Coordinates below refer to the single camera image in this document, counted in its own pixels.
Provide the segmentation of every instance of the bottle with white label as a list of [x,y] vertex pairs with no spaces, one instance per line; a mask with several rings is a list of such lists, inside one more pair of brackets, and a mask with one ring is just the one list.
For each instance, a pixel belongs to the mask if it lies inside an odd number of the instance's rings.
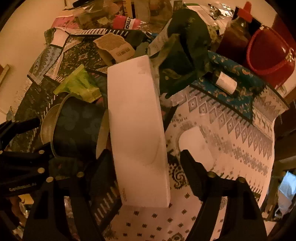
[[240,91],[238,90],[237,82],[222,71],[215,70],[213,74],[208,73],[207,75],[205,76],[207,79],[210,79],[213,84],[215,84],[227,94],[234,98],[239,96]]

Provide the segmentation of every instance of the pink packaging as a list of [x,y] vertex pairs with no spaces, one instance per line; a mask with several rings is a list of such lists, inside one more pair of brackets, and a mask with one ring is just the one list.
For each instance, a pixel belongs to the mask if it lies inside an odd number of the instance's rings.
[[113,20],[114,29],[139,29],[140,24],[143,23],[141,20],[136,18],[130,18],[121,15],[115,15],[115,19]]

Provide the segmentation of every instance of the bottle of dark red liquid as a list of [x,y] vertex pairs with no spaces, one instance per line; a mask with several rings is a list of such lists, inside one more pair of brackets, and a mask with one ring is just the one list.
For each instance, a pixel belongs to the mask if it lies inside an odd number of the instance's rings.
[[253,17],[251,3],[246,2],[243,9],[238,10],[238,17],[227,24],[222,41],[217,49],[217,53],[233,61],[242,64],[248,43],[251,39],[249,33],[249,23]]

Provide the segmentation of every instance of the blue patterned fabric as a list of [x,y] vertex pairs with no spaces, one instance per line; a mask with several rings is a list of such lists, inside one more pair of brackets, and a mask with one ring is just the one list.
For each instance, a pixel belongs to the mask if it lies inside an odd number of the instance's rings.
[[207,92],[209,96],[227,105],[241,117],[252,123],[253,99],[263,91],[266,87],[266,83],[254,75],[250,70],[239,65],[233,60],[212,51],[209,51],[208,54],[214,68],[221,70],[237,82],[239,96],[234,98],[232,95],[229,95],[218,88],[205,77],[196,80],[193,82],[193,85],[198,87],[199,90]]

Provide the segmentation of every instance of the barcode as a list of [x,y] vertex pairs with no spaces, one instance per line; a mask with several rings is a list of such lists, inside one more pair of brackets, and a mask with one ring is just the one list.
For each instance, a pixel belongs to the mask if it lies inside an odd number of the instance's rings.
[[119,52],[116,53],[116,55],[119,57],[119,56],[122,56],[123,54],[127,53],[130,51],[130,48],[125,48]]

